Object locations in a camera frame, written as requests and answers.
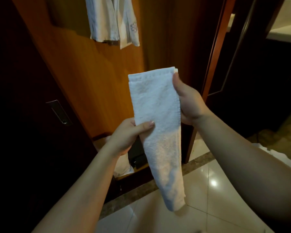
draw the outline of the person's right hand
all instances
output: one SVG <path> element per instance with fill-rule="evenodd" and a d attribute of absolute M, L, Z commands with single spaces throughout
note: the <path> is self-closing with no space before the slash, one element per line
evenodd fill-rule
<path fill-rule="evenodd" d="M 173 74 L 172 83 L 180 98 L 181 122 L 194 125 L 198 118 L 210 113 L 199 92 L 183 83 L 178 73 Z"/>

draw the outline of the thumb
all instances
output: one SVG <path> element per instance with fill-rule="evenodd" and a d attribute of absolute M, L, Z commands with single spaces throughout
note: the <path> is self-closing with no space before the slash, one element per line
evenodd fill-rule
<path fill-rule="evenodd" d="M 134 134 L 139 135 L 141 133 L 144 133 L 144 132 L 150 130 L 151 128 L 153 128 L 154 125 L 155 125 L 154 121 L 148 121 L 148 122 L 141 123 L 138 126 L 134 127 Z"/>
<path fill-rule="evenodd" d="M 178 73 L 174 73 L 172 76 L 172 84 L 173 87 L 175 88 L 176 92 L 178 93 L 179 96 L 183 96 L 184 92 L 185 92 L 185 86 L 186 84 L 184 84 Z"/>

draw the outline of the hanging clothes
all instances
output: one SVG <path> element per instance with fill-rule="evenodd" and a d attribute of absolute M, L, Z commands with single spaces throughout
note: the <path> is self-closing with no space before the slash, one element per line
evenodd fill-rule
<path fill-rule="evenodd" d="M 91 39 L 140 46 L 132 0 L 86 0 Z"/>

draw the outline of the metal handle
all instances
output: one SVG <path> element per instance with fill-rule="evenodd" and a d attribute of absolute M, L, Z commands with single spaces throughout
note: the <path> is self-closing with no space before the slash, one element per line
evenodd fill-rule
<path fill-rule="evenodd" d="M 59 121 L 65 126 L 73 125 L 71 120 L 69 119 L 68 115 L 66 114 L 65 110 L 62 108 L 58 100 L 46 102 L 50 105 L 56 116 L 58 117 Z"/>

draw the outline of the person's left hand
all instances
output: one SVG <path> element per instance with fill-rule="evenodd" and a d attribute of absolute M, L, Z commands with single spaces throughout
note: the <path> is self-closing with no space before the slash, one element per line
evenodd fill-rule
<path fill-rule="evenodd" d="M 132 147 L 138 135 L 154 127 L 154 122 L 144 122 L 136 126 L 135 119 L 125 119 L 107 141 L 116 155 L 124 155 Z"/>

